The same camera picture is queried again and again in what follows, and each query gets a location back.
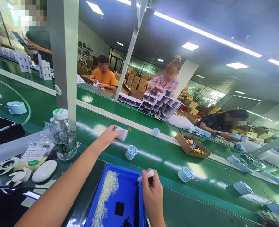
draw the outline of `dark ceiling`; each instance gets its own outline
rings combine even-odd
[[[85,0],[80,0],[79,18],[109,46],[126,53],[135,23],[131,6],[116,0],[92,2],[99,5],[104,16],[94,13]],[[155,16],[151,9],[144,14],[133,56],[164,67],[179,54],[200,64],[191,78],[194,81],[224,93],[234,94],[237,90],[247,97],[279,102],[279,66],[267,62],[269,58],[279,61],[279,0],[154,0],[152,8],[227,39],[234,37],[263,56],[256,58],[201,36]],[[186,42],[199,48],[194,51],[182,48]],[[250,68],[226,66],[234,62]]]

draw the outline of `blue plastic tray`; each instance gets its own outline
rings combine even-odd
[[[107,165],[104,169],[102,178],[98,185],[98,190],[96,191],[87,221],[85,223],[85,227],[91,226],[91,222],[94,217],[94,212],[98,204],[99,195],[101,194],[102,186],[108,170],[119,173],[117,177],[119,189],[115,194],[110,196],[109,201],[105,203],[106,208],[108,208],[108,212],[107,218],[103,219],[103,225],[105,227],[123,226],[124,220],[127,219],[127,217],[129,217],[129,222],[133,227],[136,193],[135,182],[137,181],[137,178],[141,176],[141,173],[111,164]],[[121,202],[125,204],[123,216],[118,216],[114,214],[116,202]],[[144,207],[143,190],[141,182],[139,183],[139,226],[146,227],[146,211]]]

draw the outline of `plastic bottle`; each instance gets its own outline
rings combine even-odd
[[[51,137],[59,160],[67,161],[77,152],[75,124],[69,119],[66,109],[53,111],[54,122],[51,125]]]

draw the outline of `plastic cap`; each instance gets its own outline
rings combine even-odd
[[[52,114],[56,121],[65,120],[69,117],[68,110],[66,109],[56,109]]]

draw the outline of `plaid shirt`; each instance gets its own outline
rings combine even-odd
[[[165,83],[163,84],[163,77],[162,76],[158,76],[158,77],[154,77],[152,80],[152,82],[154,82],[157,86],[160,86],[164,89],[168,89],[172,92],[172,95],[174,95],[176,88],[178,86],[178,83]],[[159,92],[159,90],[157,89],[153,89],[152,91],[150,91],[151,95],[157,95],[157,93]]]

